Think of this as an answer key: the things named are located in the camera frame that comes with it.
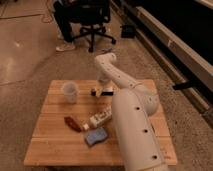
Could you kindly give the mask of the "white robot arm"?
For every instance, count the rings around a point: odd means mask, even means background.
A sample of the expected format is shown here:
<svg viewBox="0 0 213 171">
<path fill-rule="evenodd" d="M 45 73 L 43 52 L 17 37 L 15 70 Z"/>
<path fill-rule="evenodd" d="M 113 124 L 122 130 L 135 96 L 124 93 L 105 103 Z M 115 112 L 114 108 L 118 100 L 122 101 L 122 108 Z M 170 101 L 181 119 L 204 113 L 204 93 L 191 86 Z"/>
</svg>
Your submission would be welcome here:
<svg viewBox="0 0 213 171">
<path fill-rule="evenodd" d="M 149 117 L 159 106 L 158 95 L 143 82 L 118 69 L 116 55 L 95 57 L 100 72 L 119 91 L 112 98 L 112 118 L 126 171 L 169 171 Z"/>
</svg>

